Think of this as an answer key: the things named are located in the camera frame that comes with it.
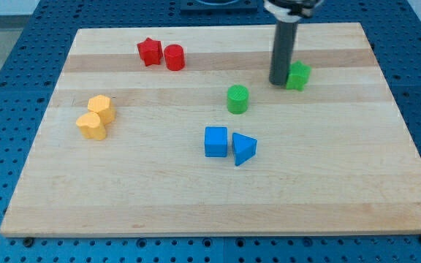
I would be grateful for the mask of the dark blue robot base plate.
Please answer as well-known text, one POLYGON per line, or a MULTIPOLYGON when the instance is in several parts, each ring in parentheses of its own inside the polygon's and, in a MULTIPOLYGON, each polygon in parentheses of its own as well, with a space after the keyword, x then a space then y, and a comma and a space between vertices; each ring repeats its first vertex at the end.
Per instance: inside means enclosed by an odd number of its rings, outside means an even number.
POLYGON ((181 13, 257 11, 257 0, 179 0, 181 13))

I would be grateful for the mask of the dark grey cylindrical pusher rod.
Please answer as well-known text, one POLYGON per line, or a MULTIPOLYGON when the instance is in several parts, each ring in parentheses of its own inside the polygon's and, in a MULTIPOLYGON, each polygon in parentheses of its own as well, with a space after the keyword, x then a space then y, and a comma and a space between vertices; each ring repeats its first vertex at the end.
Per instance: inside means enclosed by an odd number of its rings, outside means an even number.
POLYGON ((281 86, 287 83, 297 26, 298 22, 278 21, 276 24, 269 74, 269 81, 273 85, 281 86))

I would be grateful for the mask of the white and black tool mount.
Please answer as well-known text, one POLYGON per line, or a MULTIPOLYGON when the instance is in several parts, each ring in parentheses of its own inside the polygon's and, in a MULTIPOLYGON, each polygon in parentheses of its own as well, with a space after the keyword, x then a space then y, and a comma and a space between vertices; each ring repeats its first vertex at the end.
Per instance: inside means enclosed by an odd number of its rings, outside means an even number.
POLYGON ((322 4, 323 0, 264 0, 264 8, 283 23, 312 18, 322 4))

